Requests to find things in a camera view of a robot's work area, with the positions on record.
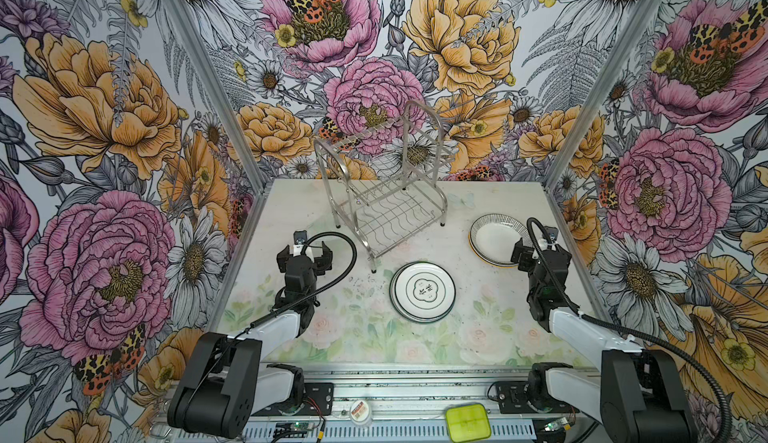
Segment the black striped rim plate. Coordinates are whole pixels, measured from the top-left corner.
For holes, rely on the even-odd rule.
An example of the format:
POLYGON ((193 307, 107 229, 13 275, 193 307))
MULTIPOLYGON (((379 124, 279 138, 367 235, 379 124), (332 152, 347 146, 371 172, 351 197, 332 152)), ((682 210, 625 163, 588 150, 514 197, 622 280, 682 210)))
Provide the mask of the black striped rim plate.
POLYGON ((477 218, 469 230, 469 243, 483 261, 497 267, 514 267, 515 245, 532 247, 527 229, 519 220, 501 213, 488 213, 477 218))

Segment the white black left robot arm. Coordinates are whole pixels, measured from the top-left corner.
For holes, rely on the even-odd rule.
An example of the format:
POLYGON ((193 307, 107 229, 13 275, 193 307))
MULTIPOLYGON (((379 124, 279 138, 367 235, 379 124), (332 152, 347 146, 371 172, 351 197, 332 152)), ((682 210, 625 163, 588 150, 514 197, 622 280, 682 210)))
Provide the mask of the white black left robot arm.
POLYGON ((276 255, 284 286, 274 308, 294 304, 234 336, 207 332, 197 341, 167 409, 167 422, 189 433, 223 438, 241 435, 250 416, 271 408, 296 411, 306 399, 303 370, 266 363, 263 358, 294 340, 310 326, 319 305, 317 278, 332 268, 333 253, 325 244, 316 255, 306 245, 305 231, 276 255))

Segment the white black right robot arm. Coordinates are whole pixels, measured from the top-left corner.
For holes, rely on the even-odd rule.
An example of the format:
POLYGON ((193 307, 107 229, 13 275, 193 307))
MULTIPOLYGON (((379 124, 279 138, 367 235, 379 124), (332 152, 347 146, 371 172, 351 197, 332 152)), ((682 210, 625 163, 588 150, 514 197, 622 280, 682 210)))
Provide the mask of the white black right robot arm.
POLYGON ((614 442, 695 442, 698 431, 675 362, 572 310, 559 293, 571 256, 562 247, 535 250, 518 241, 511 260, 527 273, 532 318, 593 363, 588 377, 563 363, 539 363, 528 376, 526 399, 537 410, 562 403, 600 423, 614 442))

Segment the green square box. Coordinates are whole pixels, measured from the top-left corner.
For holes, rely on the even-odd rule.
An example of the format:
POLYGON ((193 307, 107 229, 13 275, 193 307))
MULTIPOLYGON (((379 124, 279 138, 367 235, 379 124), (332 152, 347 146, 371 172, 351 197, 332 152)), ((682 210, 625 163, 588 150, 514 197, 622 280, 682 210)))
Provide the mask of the green square box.
POLYGON ((492 434, 487 410, 480 403, 447 409, 445 421, 449 438, 453 443, 486 440, 492 434))

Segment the round tape roll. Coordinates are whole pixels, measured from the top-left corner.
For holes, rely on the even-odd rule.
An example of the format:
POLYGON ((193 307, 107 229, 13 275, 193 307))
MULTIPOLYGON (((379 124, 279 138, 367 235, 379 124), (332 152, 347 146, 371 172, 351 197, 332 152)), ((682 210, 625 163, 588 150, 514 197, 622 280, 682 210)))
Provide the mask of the round tape roll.
POLYGON ((354 400, 349 408, 349 417, 351 422, 357 426, 370 426, 373 423, 371 405, 365 399, 354 400))

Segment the green circuit board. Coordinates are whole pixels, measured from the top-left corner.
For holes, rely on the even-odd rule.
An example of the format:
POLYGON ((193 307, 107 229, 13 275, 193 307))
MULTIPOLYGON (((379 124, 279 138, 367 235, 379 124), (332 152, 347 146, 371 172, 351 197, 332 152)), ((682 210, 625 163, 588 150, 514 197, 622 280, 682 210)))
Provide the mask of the green circuit board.
POLYGON ((319 436, 325 429, 323 423, 309 424, 308 422, 279 423, 275 426, 271 436, 272 442, 281 439, 304 439, 319 436))

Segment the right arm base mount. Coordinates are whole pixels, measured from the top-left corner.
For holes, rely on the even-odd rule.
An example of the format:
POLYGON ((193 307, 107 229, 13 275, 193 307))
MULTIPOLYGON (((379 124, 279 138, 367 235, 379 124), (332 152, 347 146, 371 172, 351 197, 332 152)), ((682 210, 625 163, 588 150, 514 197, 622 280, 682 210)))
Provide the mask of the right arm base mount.
POLYGON ((527 384, 522 380, 497 381, 491 386, 499 412, 505 415, 534 414, 537 410, 529 402, 527 384))

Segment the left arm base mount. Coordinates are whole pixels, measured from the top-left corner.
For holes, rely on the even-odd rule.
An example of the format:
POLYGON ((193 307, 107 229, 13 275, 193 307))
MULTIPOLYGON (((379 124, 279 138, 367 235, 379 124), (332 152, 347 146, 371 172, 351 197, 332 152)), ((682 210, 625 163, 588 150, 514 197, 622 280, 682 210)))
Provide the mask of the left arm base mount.
POLYGON ((291 390, 285 411, 288 415, 330 416, 333 410, 334 391, 333 383, 296 384, 291 390))

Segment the left aluminium corner post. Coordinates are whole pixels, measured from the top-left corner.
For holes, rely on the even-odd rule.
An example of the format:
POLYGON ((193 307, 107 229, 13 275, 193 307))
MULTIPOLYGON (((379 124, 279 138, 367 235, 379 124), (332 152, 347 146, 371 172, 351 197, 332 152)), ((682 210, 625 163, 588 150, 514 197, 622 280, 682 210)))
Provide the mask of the left aluminium corner post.
POLYGON ((186 49, 214 109, 231 138, 233 147, 257 196, 263 196, 266 180, 238 124, 228 95, 210 59, 206 44, 196 27, 196 19, 185 0, 160 0, 170 17, 179 42, 186 49))

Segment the aluminium corner post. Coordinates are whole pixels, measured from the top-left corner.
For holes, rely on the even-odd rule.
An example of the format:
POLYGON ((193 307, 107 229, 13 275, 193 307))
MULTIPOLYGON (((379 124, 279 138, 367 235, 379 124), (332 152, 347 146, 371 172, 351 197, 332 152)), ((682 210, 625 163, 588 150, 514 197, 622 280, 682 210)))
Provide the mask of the aluminium corner post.
POLYGON ((557 179, 575 156, 580 142, 598 115, 606 94, 621 72, 620 65, 629 59, 632 49, 640 41, 646 27, 656 17, 661 3, 662 0, 639 0, 630 12, 626 29, 618 32, 612 51, 600 68, 595 84, 546 175, 543 185, 548 192, 554 190, 557 179))
POLYGON ((170 17, 179 42, 186 49, 214 109, 231 138, 233 147, 257 196, 263 196, 266 180, 238 124, 228 95, 210 59, 206 44, 196 27, 196 19, 185 0, 160 0, 170 17))

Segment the right aluminium corner post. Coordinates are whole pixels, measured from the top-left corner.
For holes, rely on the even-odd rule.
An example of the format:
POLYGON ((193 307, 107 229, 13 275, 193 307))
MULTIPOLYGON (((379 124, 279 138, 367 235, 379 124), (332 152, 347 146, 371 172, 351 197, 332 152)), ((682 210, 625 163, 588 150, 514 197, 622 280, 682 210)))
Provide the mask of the right aluminium corner post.
POLYGON ((626 29, 618 32, 612 51, 600 68, 595 84, 546 175, 543 185, 548 192, 554 190, 557 179, 575 156, 580 142, 598 115, 606 94, 621 72, 620 65, 629 59, 632 49, 640 41, 646 27, 656 17, 661 3, 662 0, 639 0, 630 12, 626 29))

